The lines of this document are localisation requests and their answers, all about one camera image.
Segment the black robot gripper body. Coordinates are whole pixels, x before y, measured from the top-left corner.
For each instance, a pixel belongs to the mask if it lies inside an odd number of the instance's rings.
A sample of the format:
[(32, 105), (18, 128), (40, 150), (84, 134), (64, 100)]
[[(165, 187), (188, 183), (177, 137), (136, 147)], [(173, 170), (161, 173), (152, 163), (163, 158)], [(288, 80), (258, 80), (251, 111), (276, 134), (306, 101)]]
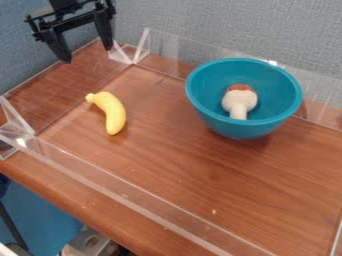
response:
[(95, 23), (93, 14), (105, 12), (109, 20), (116, 14), (112, 0), (48, 0), (49, 5), (25, 16), (36, 41), (44, 41), (42, 32), (63, 33), (85, 24)]

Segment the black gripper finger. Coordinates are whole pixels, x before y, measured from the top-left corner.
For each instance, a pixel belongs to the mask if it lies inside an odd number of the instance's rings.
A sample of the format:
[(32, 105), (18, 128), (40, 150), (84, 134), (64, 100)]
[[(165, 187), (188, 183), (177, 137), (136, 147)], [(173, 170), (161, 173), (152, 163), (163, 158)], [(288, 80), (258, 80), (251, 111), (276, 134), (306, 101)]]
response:
[(95, 13), (95, 27), (105, 50), (113, 47), (111, 20), (105, 12)]
[(45, 30), (42, 32), (42, 39), (59, 60), (64, 63), (69, 63), (72, 54), (63, 34), (53, 30)]

